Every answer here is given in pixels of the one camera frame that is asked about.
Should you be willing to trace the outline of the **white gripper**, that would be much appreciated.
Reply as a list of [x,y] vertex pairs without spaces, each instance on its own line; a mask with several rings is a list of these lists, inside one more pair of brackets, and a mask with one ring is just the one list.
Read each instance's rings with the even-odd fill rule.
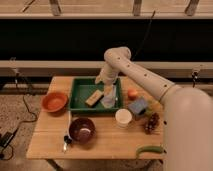
[[113,90],[114,83],[118,78],[119,70],[111,67],[108,64],[105,64],[101,69],[99,75],[95,79],[95,83],[98,84],[103,82],[104,85],[104,95],[109,95],[109,93]]

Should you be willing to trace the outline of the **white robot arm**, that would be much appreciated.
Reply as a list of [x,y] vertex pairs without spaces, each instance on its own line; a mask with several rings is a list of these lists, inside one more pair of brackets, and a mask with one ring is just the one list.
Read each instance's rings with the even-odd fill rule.
[[131,60],[127,47],[104,52],[97,79],[106,85],[124,73],[164,107],[164,171],[213,171],[213,98],[182,87]]

